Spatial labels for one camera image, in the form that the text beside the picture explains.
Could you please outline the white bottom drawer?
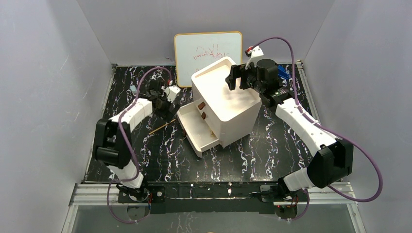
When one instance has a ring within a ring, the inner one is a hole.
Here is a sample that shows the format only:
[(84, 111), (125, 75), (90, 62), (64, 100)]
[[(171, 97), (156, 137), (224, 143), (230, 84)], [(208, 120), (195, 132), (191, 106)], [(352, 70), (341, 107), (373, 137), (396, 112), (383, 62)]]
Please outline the white bottom drawer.
[(197, 157), (202, 158), (205, 151), (219, 144), (217, 137), (210, 136), (210, 127), (201, 118), (194, 102), (180, 107), (177, 118), (183, 130), (187, 132), (186, 138)]

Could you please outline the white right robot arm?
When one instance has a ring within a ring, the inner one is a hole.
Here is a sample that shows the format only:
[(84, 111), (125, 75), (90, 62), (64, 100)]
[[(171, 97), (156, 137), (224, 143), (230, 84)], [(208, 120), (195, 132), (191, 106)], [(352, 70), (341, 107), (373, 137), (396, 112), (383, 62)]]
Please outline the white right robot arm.
[(283, 86), (279, 66), (271, 59), (261, 59), (248, 66), (232, 65), (225, 81), (229, 90), (253, 89), (263, 105), (282, 119), (299, 136), (313, 158), (301, 170), (279, 178), (273, 192), (287, 196), (300, 189), (324, 188), (352, 173), (354, 146), (345, 139), (316, 126), (295, 103), (292, 92)]

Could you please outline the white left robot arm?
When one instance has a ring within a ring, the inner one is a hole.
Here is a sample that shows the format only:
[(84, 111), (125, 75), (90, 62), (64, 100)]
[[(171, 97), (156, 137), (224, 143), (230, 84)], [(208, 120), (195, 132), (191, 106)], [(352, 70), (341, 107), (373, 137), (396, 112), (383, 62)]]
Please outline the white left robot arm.
[(174, 100), (181, 89), (156, 81), (146, 92), (136, 91), (136, 98), (124, 110), (109, 119), (97, 121), (92, 149), (92, 157), (112, 170), (123, 186), (131, 189), (140, 189), (144, 180), (131, 133), (151, 114), (170, 122), (180, 108)]

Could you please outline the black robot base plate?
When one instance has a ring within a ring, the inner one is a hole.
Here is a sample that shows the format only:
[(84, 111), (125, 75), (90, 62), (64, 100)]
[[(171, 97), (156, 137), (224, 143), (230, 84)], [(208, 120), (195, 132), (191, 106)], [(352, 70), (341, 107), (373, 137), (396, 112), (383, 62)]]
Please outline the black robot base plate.
[(277, 182), (148, 182), (140, 189), (116, 185), (118, 203), (146, 205), (152, 214), (257, 212), (280, 219), (298, 217), (306, 191), (288, 191)]

